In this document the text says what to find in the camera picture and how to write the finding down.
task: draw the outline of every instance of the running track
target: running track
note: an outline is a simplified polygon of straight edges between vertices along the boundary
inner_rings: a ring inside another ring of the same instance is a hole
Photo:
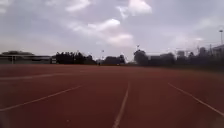
[[[223,128],[223,78],[159,68],[1,65],[0,128]]]

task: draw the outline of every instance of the sky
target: sky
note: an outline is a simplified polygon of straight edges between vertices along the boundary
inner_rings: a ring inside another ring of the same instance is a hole
[[[221,44],[223,0],[0,0],[0,52],[147,54]]]

